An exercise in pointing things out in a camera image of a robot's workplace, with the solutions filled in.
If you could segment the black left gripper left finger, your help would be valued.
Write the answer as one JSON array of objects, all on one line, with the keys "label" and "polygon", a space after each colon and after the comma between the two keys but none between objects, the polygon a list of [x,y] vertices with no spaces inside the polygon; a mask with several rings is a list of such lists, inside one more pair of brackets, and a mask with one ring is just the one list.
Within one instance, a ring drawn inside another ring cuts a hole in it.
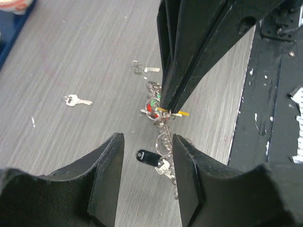
[{"label": "black left gripper left finger", "polygon": [[124,146],[124,135],[114,133],[97,149],[49,175],[2,169],[1,226],[113,227]]}]

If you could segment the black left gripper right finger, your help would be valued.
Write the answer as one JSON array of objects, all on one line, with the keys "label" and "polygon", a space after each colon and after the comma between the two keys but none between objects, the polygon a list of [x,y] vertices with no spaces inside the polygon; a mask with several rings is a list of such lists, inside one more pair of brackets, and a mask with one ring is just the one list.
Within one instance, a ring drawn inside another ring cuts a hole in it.
[{"label": "black left gripper right finger", "polygon": [[173,159],[183,226],[302,226],[301,164],[265,163],[240,172],[179,135],[173,136]]}]

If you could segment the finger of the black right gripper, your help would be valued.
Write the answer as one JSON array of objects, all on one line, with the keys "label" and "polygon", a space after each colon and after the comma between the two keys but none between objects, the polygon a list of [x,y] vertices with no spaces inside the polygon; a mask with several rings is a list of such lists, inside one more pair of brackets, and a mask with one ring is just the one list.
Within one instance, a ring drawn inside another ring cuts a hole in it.
[{"label": "finger of the black right gripper", "polygon": [[178,112],[203,76],[280,0],[183,0],[173,78],[181,77],[178,92],[170,93],[170,110]]},{"label": "finger of the black right gripper", "polygon": [[167,93],[178,92],[181,77],[173,78],[173,66],[178,36],[178,18],[181,6],[180,0],[162,0],[157,14],[157,29],[162,64],[162,93],[165,100]]}]

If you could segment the metal disc with keyrings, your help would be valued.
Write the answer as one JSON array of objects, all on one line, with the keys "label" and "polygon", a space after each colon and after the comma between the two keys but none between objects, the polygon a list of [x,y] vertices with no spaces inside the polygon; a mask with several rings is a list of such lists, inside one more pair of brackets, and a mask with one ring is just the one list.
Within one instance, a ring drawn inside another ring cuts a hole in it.
[{"label": "metal disc with keyrings", "polygon": [[[148,90],[147,98],[148,100],[145,103],[145,106],[150,103],[150,98],[156,97],[161,94],[161,85],[159,83],[148,81],[146,84]],[[145,106],[140,110],[141,113],[145,114]],[[156,153],[163,157],[169,157],[173,162],[173,152],[172,152],[172,134],[169,130],[169,123],[173,121],[176,117],[186,116],[186,113],[176,113],[172,114],[160,108],[159,106],[152,106],[153,109],[160,113],[160,116],[155,120],[150,120],[153,122],[153,125],[156,126],[158,130],[158,136],[155,141]],[[174,198],[178,199],[178,190],[177,184],[174,185]]]}]

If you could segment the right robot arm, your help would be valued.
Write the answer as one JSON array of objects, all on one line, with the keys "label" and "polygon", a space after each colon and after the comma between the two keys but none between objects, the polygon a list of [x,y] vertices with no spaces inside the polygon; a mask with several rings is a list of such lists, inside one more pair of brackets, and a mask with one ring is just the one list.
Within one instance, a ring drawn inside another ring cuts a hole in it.
[{"label": "right robot arm", "polygon": [[303,26],[300,0],[163,0],[157,15],[160,105],[178,112],[203,76],[257,23],[264,38],[291,42]]}]

